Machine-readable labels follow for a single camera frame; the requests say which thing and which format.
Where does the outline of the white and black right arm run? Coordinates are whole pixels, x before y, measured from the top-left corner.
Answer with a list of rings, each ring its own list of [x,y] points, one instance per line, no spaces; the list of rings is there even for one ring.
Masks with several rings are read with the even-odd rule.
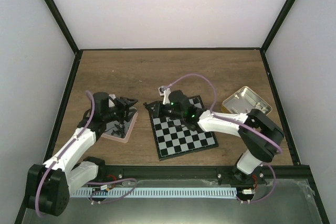
[[[248,182],[261,164],[270,163],[281,153],[282,129],[258,109],[238,114],[216,113],[197,105],[181,90],[166,89],[161,95],[163,101],[144,104],[153,119],[178,120],[190,131],[220,132],[242,139],[247,150],[233,168],[238,183]]]

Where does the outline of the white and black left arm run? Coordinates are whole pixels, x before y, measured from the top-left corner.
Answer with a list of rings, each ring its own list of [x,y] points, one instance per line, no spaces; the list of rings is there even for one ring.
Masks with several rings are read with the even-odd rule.
[[[38,217],[61,215],[70,196],[83,185],[110,186],[123,179],[104,182],[107,178],[105,162],[89,157],[78,162],[107,129],[107,124],[131,121],[136,114],[133,107],[138,100],[116,97],[106,92],[86,91],[90,108],[84,113],[69,141],[50,159],[34,164],[27,174],[24,202]]]

